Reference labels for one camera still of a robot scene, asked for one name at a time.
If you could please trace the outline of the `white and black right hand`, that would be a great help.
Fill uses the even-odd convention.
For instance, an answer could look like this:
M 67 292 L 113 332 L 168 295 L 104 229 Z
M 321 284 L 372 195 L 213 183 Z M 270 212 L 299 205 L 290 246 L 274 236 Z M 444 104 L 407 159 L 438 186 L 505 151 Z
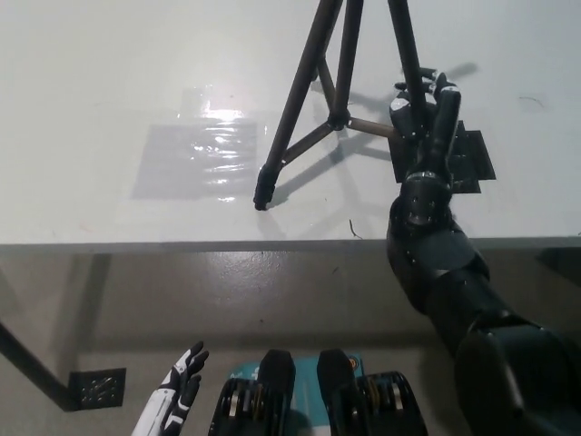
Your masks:
M 423 120 L 412 114 L 411 94 L 404 82 L 394 84 L 398 93 L 389 105 L 389 116 L 399 136 L 416 151 L 408 174 L 433 173 L 450 184 L 448 159 L 458 129 L 461 92 L 443 72 L 422 68 L 420 73 L 422 92 L 435 100 L 424 106 Z

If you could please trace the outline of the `white and black left hand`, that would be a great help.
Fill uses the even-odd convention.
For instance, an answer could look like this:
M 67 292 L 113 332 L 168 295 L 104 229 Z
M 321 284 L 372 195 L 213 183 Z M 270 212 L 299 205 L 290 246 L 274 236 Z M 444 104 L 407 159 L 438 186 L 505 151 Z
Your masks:
M 200 389 L 200 371 L 209 357 L 203 342 L 196 342 L 176 361 L 152 392 L 132 436 L 178 436 Z

